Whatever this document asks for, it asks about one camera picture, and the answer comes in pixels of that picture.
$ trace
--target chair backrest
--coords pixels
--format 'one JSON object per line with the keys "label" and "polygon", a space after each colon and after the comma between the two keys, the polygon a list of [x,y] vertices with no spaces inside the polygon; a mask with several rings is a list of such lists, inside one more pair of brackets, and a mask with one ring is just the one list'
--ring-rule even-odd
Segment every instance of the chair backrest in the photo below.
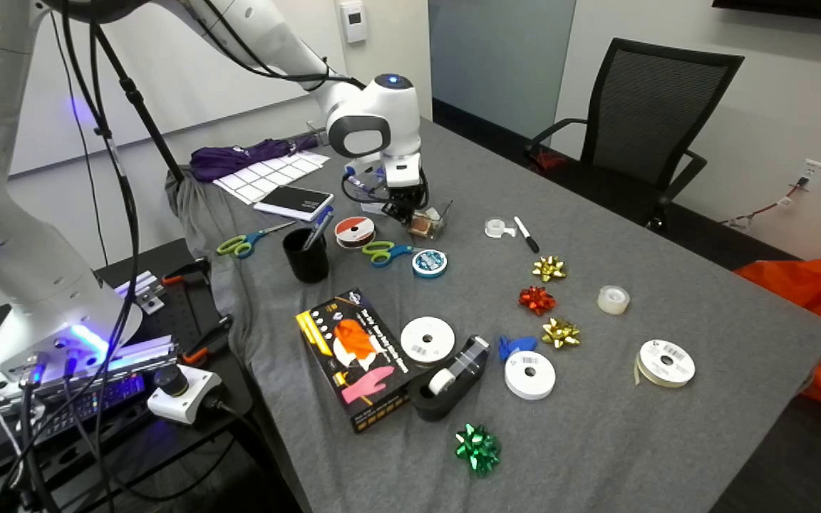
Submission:
{"label": "chair backrest", "polygon": [[594,87],[581,162],[661,192],[744,57],[614,40]]}

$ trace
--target gray table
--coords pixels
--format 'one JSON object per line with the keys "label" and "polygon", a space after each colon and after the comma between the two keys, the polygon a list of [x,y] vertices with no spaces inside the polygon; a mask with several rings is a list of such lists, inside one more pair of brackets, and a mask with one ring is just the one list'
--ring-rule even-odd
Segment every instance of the gray table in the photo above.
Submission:
{"label": "gray table", "polygon": [[[338,192],[341,167],[333,157],[305,187]],[[234,352],[269,400],[311,511],[711,511],[821,360],[821,319],[438,127],[425,127],[425,172],[430,204],[452,204],[447,232],[435,242],[452,254],[442,279],[416,279],[403,264],[372,268],[332,246],[332,278],[301,286],[279,238],[245,264],[214,259],[219,239],[275,219],[211,187],[184,182],[171,195],[191,251],[214,259],[217,309],[241,319]],[[356,212],[338,204],[338,218]],[[517,305],[519,292],[536,286],[536,258],[523,239],[485,238],[485,219],[513,215],[571,272],[549,288],[563,302],[554,316],[573,319],[584,343],[542,348],[556,365],[556,392],[523,403],[490,360],[447,419],[423,423],[403,409],[353,433],[294,313],[361,288],[398,335],[425,313],[447,319],[459,340],[542,335],[549,316]],[[601,313],[601,286],[627,288],[633,309]],[[637,386],[646,340],[687,348],[695,382]],[[506,447],[489,480],[455,460],[465,423],[485,426]]]}

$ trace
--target black box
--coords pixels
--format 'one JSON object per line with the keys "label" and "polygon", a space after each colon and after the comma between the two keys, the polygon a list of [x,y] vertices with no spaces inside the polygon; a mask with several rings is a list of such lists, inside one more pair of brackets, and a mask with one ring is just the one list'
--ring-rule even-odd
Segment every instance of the black box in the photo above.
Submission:
{"label": "black box", "polygon": [[403,409],[425,372],[356,288],[301,311],[296,326],[356,433]]}

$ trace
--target box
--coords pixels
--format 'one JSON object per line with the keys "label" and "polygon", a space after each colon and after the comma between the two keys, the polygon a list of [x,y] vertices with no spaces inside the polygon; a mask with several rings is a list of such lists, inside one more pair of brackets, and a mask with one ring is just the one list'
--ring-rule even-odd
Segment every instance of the box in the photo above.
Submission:
{"label": "box", "polygon": [[403,409],[425,372],[356,288],[301,311],[296,326],[356,433]]}

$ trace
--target black office chair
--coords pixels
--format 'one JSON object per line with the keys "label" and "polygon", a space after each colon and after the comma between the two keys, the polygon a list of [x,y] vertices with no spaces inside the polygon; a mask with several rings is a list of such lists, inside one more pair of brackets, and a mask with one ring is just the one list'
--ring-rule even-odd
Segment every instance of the black office chair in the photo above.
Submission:
{"label": "black office chair", "polygon": [[[707,167],[690,144],[717,112],[744,57],[614,40],[591,95],[587,120],[560,120],[536,134],[524,161],[554,182],[610,212],[667,228],[666,208]],[[560,161],[546,141],[587,124],[581,161]]]}

